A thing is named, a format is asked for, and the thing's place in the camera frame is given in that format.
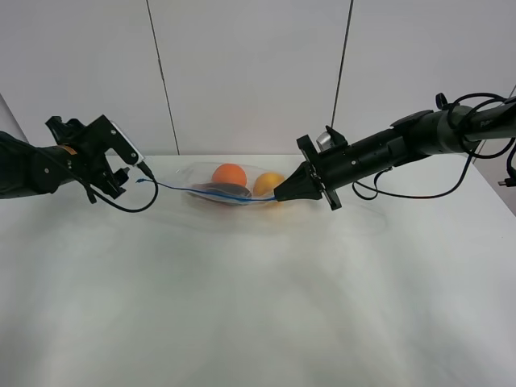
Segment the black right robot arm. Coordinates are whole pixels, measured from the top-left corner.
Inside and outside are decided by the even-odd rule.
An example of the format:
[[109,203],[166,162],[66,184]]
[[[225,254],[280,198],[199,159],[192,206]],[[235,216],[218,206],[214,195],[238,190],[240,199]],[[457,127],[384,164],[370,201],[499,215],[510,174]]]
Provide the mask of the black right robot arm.
[[327,127],[315,146],[310,137],[298,139],[304,161],[274,190],[279,202],[325,198],[332,210],[341,207],[337,189],[357,186],[360,179],[379,177],[390,169],[429,156],[465,153],[479,155],[483,140],[507,139],[499,152],[515,153],[515,100],[481,93],[483,102],[475,107],[463,104],[466,96],[448,102],[435,97],[436,110],[422,110],[399,119],[386,130],[349,144],[345,137]]

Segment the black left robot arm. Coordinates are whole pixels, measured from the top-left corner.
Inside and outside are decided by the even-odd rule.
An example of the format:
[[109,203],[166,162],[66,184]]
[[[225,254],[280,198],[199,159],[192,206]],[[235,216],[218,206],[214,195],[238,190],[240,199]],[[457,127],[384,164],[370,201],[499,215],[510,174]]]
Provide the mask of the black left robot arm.
[[56,142],[49,147],[39,148],[1,133],[2,199],[53,194],[72,181],[85,188],[92,203],[96,202],[93,188],[116,199],[125,192],[128,168],[113,171],[106,153],[114,151],[130,166],[144,160],[122,130],[104,115],[88,125],[52,116],[45,125]]

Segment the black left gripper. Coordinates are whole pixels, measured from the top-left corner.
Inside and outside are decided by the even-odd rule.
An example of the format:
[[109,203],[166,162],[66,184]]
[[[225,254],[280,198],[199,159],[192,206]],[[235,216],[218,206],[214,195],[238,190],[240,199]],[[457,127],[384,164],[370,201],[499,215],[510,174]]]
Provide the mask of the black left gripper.
[[123,185],[129,179],[130,169],[125,167],[113,171],[107,161],[106,153],[114,152],[108,120],[102,115],[85,125],[78,119],[64,122],[61,117],[52,116],[45,125],[56,144],[66,151],[73,151],[77,157],[78,162],[72,164],[72,171],[104,194],[118,198],[125,192]]

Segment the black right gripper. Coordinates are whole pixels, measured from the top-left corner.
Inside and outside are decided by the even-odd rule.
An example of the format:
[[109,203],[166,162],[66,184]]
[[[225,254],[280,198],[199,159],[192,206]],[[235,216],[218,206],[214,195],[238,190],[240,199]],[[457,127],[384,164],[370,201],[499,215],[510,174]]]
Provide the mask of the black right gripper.
[[275,199],[287,202],[326,198],[333,210],[340,208],[338,188],[393,167],[408,156],[405,140],[392,129],[321,152],[308,135],[297,143],[305,161],[274,189]]

